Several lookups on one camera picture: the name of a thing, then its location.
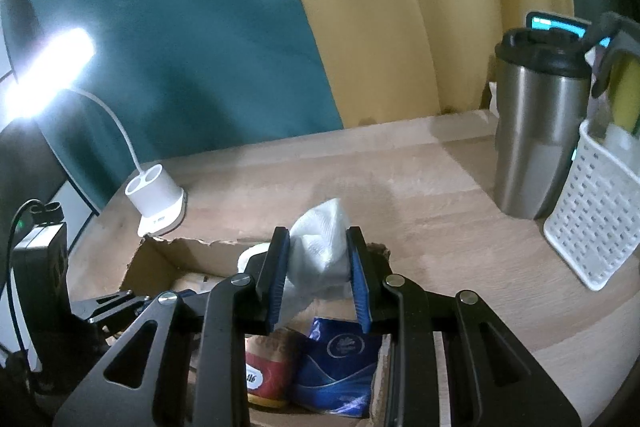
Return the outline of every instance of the phone screen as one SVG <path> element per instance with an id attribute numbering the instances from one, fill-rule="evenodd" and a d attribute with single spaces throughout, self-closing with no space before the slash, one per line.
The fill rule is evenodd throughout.
<path id="1" fill-rule="evenodd" d="M 587 23 L 572 20 L 567 17 L 553 15 L 551 13 L 532 12 L 527 15 L 527 26 L 534 30 L 549 30 L 551 28 L 562 28 L 568 30 L 579 37 L 583 36 L 587 31 Z M 609 37 L 602 39 L 600 44 L 605 48 L 609 45 L 611 39 Z"/>

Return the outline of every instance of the white plastic basket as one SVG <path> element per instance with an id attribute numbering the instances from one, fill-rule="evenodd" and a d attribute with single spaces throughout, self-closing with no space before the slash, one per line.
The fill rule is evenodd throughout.
<path id="1" fill-rule="evenodd" d="M 546 239 L 591 290 L 603 288 L 640 243 L 640 178 L 588 134 L 580 141 Z"/>

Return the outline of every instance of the smartphone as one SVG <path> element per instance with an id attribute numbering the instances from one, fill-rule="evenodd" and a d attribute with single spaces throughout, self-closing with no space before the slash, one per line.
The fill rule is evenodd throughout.
<path id="1" fill-rule="evenodd" d="M 562 28 L 569 30 L 579 37 L 583 36 L 591 23 L 576 17 L 566 17 L 556 13 L 548 12 L 529 12 L 525 19 L 527 28 L 534 30 L 549 30 L 551 28 Z M 600 44 L 605 48 L 609 45 L 611 39 L 609 37 L 602 39 Z"/>

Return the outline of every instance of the wooden table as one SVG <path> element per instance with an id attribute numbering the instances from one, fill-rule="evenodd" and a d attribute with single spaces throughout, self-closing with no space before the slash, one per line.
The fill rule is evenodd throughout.
<path id="1" fill-rule="evenodd" d="M 446 295 L 471 288 L 558 383 L 588 425 L 640 351 L 640 275 L 631 256 L 600 292 L 585 288 L 539 224 L 492 201 L 495 118 L 474 111 L 372 125 L 163 162 L 189 193 L 168 237 L 268 239 L 308 208 L 342 199 L 395 272 Z M 139 238 L 124 186 L 71 257 L 72 299 L 117 289 Z"/>

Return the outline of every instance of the cardboard box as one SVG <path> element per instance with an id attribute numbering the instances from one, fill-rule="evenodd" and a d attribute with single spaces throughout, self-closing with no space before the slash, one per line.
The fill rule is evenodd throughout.
<path id="1" fill-rule="evenodd" d="M 172 241 L 144 238 L 127 266 L 120 289 L 132 290 L 136 295 L 150 296 L 158 295 L 167 289 L 180 291 L 190 288 L 198 293 L 209 291 L 215 283 L 238 271 L 240 254 L 256 243 L 256 241 L 204 243 L 197 239 L 186 238 Z M 384 246 L 381 245 L 375 245 L 373 248 L 378 251 L 384 250 Z M 353 300 L 315 301 L 308 309 L 298 314 L 289 326 L 306 335 L 311 321 L 316 316 L 355 320 Z M 389 339 L 385 339 L 378 359 L 369 419 L 311 413 L 302 407 L 290 405 L 273 412 L 250 408 L 252 425 L 260 427 L 381 426 L 384 421 L 386 383 L 388 382 L 386 370 L 388 351 Z M 190 383 L 193 382 L 194 375 L 190 375 Z"/>

